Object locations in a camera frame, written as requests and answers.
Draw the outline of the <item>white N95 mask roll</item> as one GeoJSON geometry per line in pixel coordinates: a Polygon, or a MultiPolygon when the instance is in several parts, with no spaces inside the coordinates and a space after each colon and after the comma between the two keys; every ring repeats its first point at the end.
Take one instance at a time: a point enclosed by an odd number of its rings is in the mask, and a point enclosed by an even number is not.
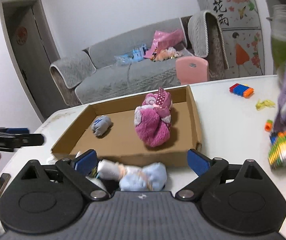
{"type": "Polygon", "coordinates": [[[97,165],[97,174],[101,179],[120,181],[127,171],[122,164],[103,159],[97,165]]]}

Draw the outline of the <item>small grey sock bundle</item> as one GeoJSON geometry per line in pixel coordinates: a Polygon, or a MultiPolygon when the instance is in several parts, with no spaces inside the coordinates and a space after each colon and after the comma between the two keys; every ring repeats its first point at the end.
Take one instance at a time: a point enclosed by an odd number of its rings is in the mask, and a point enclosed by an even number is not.
{"type": "Polygon", "coordinates": [[[112,126],[112,120],[107,115],[98,116],[91,124],[91,130],[96,137],[101,137],[112,126]]]}

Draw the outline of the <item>light blue sock bundle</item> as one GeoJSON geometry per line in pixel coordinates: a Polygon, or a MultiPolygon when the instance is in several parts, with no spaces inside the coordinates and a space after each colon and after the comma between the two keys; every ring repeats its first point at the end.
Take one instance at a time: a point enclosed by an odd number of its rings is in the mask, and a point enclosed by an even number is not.
{"type": "Polygon", "coordinates": [[[142,168],[127,170],[119,181],[121,191],[161,191],[167,182],[166,167],[162,163],[152,163],[142,168]]]}

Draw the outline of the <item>pink fluffy sock bundle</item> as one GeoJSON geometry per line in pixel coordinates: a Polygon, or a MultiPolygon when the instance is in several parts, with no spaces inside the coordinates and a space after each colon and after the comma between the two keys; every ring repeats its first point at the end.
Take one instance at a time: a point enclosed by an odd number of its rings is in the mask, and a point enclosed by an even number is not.
{"type": "Polygon", "coordinates": [[[159,88],[148,93],[141,106],[134,111],[135,131],[148,147],[158,147],[170,138],[172,97],[159,88]]]}

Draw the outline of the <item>small orange toy piece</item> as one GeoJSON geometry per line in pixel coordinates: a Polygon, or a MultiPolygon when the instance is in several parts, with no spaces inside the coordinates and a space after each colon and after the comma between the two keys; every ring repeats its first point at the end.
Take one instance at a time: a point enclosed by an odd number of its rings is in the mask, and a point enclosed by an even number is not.
{"type": "Polygon", "coordinates": [[[266,131],[266,132],[271,132],[272,129],[273,129],[273,125],[274,125],[273,121],[270,120],[270,119],[268,119],[268,120],[266,121],[266,123],[265,123],[265,126],[264,126],[265,131],[266,131]]]}

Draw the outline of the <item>yellow rubber band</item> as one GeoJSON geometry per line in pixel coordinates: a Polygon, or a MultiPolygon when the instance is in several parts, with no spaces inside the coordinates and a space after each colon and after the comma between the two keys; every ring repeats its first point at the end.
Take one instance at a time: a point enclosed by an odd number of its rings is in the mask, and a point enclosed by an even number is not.
{"type": "Polygon", "coordinates": [[[271,100],[258,100],[255,107],[258,111],[261,111],[264,108],[274,108],[276,104],[271,100]]]}

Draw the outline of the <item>colourful toy block stick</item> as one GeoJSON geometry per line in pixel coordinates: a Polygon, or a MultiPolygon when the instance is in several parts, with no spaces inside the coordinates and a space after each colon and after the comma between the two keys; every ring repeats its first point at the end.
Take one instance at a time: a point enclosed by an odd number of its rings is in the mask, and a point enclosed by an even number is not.
{"type": "Polygon", "coordinates": [[[254,93],[254,89],[247,86],[242,85],[240,83],[235,83],[233,86],[229,88],[230,93],[241,96],[243,98],[249,98],[254,93]]]}

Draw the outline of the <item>dark grey door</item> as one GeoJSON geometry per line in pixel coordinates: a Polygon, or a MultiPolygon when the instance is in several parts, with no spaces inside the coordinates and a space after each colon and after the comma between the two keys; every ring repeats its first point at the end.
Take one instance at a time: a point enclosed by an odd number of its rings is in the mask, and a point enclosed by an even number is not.
{"type": "Polygon", "coordinates": [[[60,59],[41,0],[0,0],[7,49],[22,88],[40,120],[66,104],[50,75],[60,59]]]}

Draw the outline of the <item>pink plastic chair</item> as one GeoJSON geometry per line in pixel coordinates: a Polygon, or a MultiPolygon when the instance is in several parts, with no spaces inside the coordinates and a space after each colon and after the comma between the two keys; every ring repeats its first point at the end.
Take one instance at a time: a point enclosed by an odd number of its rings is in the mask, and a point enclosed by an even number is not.
{"type": "Polygon", "coordinates": [[[176,75],[181,85],[209,81],[209,63],[197,56],[185,56],[176,60],[176,75]]]}

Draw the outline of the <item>grey covered sofa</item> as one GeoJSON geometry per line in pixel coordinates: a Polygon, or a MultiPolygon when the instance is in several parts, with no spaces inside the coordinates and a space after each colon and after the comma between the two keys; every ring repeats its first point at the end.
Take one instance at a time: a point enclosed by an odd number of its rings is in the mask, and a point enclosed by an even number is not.
{"type": "Polygon", "coordinates": [[[116,61],[116,56],[127,54],[135,47],[143,44],[150,47],[158,30],[182,31],[183,39],[174,49],[182,57],[198,56],[207,60],[211,81],[225,79],[229,66],[223,33],[217,17],[204,10],[130,30],[53,62],[50,74],[65,104],[74,107],[159,87],[178,86],[175,59],[143,59],[124,66],[116,61]]]}

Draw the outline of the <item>orange plush toy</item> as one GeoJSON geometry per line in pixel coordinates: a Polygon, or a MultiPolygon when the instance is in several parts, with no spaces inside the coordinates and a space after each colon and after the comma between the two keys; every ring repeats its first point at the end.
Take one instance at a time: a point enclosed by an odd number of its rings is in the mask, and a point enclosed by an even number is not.
{"type": "Polygon", "coordinates": [[[152,61],[165,61],[165,60],[172,58],[172,56],[173,56],[173,51],[164,49],[156,56],[153,56],[151,60],[152,61]]]}

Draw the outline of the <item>blue toy castle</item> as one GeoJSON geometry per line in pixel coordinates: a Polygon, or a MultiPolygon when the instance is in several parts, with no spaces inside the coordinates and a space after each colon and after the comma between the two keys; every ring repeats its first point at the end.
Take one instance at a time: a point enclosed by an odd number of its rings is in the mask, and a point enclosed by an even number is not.
{"type": "Polygon", "coordinates": [[[133,64],[144,60],[146,51],[147,51],[146,44],[142,44],[140,47],[134,48],[132,51],[128,53],[114,56],[114,59],[116,60],[116,63],[118,65],[125,66],[127,64],[133,64]]]}

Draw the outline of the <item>pink plastic bag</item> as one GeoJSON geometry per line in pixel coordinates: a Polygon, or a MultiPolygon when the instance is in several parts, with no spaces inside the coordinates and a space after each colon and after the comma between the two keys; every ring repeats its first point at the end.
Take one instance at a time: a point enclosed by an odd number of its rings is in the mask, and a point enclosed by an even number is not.
{"type": "Polygon", "coordinates": [[[150,49],[146,51],[144,58],[151,59],[154,53],[158,55],[162,50],[176,46],[178,43],[182,42],[184,38],[185,36],[182,29],[177,29],[171,33],[156,30],[152,45],[150,49]]]}

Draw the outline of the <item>decorated grey refrigerator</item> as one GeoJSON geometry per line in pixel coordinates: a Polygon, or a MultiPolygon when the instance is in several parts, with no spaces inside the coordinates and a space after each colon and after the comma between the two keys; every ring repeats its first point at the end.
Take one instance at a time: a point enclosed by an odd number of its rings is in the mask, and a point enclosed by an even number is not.
{"type": "Polygon", "coordinates": [[[229,69],[225,78],[265,74],[264,44],[255,0],[197,0],[213,12],[223,34],[229,69]]]}

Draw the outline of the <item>glass fish bowl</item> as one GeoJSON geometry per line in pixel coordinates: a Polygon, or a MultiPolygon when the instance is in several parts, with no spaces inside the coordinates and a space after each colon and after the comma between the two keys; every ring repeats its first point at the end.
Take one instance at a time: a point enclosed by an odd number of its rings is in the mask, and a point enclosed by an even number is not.
{"type": "Polygon", "coordinates": [[[286,4],[273,6],[271,25],[271,52],[274,61],[274,73],[280,81],[286,70],[286,4]]]}

